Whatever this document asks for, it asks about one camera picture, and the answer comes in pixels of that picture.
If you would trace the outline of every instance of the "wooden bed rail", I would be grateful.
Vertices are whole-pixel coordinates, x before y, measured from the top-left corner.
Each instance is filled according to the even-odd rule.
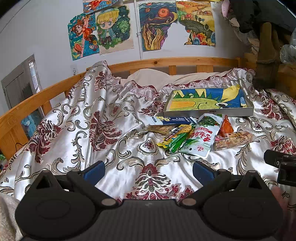
[[[132,61],[110,65],[110,70],[115,72],[129,71],[130,74],[139,69],[169,67],[169,74],[176,75],[176,66],[196,66],[196,72],[213,72],[213,66],[226,66],[230,68],[243,67],[240,58],[208,58],[208,57],[181,57],[181,58],[157,58]],[[0,117],[0,149],[7,159],[10,159],[16,151],[28,142],[27,136],[21,126],[23,118],[31,114],[34,110],[41,107],[44,115],[51,109],[50,100],[61,93],[67,95],[69,89],[75,85],[86,72],[72,76],[57,84],[54,84],[37,94],[29,97],[17,106],[10,109]]]

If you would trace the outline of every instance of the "floral patterned bedspread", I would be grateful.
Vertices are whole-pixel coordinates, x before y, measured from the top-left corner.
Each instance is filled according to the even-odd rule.
[[[66,174],[102,160],[106,174],[96,187],[121,201],[169,199],[178,201],[202,185],[193,177],[195,160],[233,174],[257,170],[265,183],[277,185],[277,169],[264,163],[265,150],[296,154],[294,142],[296,100],[276,90],[258,92],[253,70],[233,69],[223,77],[211,76],[188,84],[168,84],[157,91],[114,78],[106,62],[96,63],[71,88],[66,99],[42,120],[29,143],[0,173],[0,192],[22,199],[42,170]],[[246,130],[257,139],[244,146],[210,152],[207,160],[170,153],[156,143],[163,137],[144,132],[146,118],[161,112],[175,89],[228,87],[239,84],[254,104],[254,115],[229,118],[235,131]],[[288,208],[294,210],[292,188],[281,186]]]

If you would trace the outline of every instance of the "children's drawing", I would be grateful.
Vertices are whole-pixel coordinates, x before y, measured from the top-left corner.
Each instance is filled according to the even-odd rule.
[[[83,12],[90,14],[92,12],[103,9],[104,7],[111,7],[113,4],[117,3],[119,0],[82,0]]]
[[[174,90],[169,111],[206,110],[246,107],[244,93],[237,85],[227,89],[183,89]]]
[[[161,49],[171,24],[177,22],[175,2],[139,4],[143,51]]]
[[[95,14],[80,14],[70,21],[68,33],[73,60],[99,53],[98,41],[93,34],[95,29]]]
[[[129,12],[122,5],[96,13],[100,54],[134,48]]]
[[[215,23],[211,2],[177,1],[179,22],[189,33],[188,41],[184,45],[216,44]]]

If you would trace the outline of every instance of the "white pipe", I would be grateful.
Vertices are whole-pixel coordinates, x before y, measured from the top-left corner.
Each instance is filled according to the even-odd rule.
[[[136,24],[137,24],[137,38],[138,38],[138,43],[139,43],[139,52],[140,52],[140,59],[143,59],[143,48],[142,48],[142,39],[141,39],[141,25],[140,25],[140,16],[139,16],[139,11],[137,7],[137,1],[133,1],[133,5],[135,8],[135,14],[136,14]]]

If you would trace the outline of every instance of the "blue package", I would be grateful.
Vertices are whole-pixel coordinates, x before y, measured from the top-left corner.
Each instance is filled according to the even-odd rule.
[[[153,116],[148,117],[148,122],[152,126],[162,126],[162,125],[190,125],[196,124],[196,120],[193,117],[163,117],[163,116]]]

